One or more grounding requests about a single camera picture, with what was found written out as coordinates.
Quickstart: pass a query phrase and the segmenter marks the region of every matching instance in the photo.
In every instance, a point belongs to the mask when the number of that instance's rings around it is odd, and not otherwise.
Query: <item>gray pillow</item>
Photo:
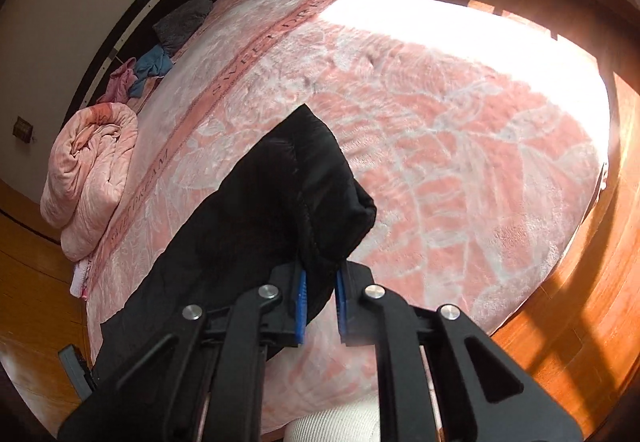
[[[173,56],[211,12],[211,0],[189,0],[158,21],[153,29],[164,51]]]

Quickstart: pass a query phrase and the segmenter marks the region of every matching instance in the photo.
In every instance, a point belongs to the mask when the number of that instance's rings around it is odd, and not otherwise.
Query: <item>pink blanket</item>
[[[91,256],[92,357],[172,236],[236,162],[305,102],[378,218],[351,259],[412,304],[495,330],[544,281],[607,161],[609,107],[580,54],[507,19],[431,0],[242,0],[139,115],[127,186]],[[376,388],[340,345],[334,302],[268,362],[262,427]]]
[[[53,144],[40,213],[63,228],[60,243],[76,262],[89,255],[120,202],[138,136],[136,114],[105,102],[79,110]]]

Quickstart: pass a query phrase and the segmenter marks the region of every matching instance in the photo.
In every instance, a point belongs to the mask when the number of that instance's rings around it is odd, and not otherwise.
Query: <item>dark wooden headboard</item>
[[[109,75],[128,58],[139,58],[156,44],[152,26],[189,0],[136,0],[116,23],[89,64],[66,111],[62,126],[72,115],[94,104],[104,93]]]

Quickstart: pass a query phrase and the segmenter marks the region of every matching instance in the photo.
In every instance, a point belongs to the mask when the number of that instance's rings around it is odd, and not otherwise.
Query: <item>blue cloth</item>
[[[133,67],[133,73],[138,80],[131,85],[129,97],[140,97],[147,78],[165,76],[173,66],[171,58],[160,45],[153,47],[137,60],[136,65]]]

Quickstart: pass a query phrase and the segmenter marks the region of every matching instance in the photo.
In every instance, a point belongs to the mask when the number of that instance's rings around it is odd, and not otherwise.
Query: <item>silver screw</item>
[[[372,299],[380,299],[385,295],[385,288],[380,285],[368,285],[365,287],[364,293]]]
[[[202,308],[198,305],[187,305],[182,309],[182,317],[189,321],[195,321],[200,316],[202,316]]]
[[[275,285],[262,285],[258,289],[258,294],[260,295],[260,297],[263,297],[265,299],[273,299],[277,297],[279,293],[280,291]]]
[[[448,319],[449,321],[453,321],[460,317],[460,309],[455,305],[444,305],[440,309],[440,313],[444,319]]]

